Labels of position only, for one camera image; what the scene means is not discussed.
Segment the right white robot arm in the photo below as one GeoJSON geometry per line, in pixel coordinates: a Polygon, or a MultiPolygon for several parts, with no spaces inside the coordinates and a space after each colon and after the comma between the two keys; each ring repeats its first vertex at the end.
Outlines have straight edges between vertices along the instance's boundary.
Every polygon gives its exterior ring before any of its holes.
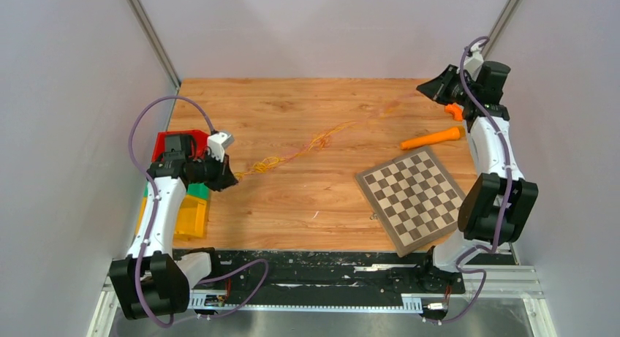
{"type": "Polygon", "coordinates": [[[417,272],[419,285],[436,291],[461,265],[486,249],[516,242],[537,200],[537,184],[525,179],[510,144],[510,115],[501,104],[510,68],[484,61],[471,76],[449,65],[417,90],[432,101],[463,108],[464,128],[477,180],[458,210],[455,231],[428,250],[417,272]]]}

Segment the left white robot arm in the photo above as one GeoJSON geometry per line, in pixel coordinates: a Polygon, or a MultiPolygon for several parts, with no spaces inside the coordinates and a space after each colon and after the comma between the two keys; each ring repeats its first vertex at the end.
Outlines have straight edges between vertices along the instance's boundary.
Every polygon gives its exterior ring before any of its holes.
{"type": "Polygon", "coordinates": [[[174,315],[189,306],[198,282],[218,287],[223,268],[212,262],[213,250],[198,249],[175,261],[173,236],[189,186],[202,184],[220,192],[237,184],[226,149],[228,132],[161,132],[146,170],[147,203],[140,228],[122,260],[112,261],[109,277],[127,319],[174,315]]]}

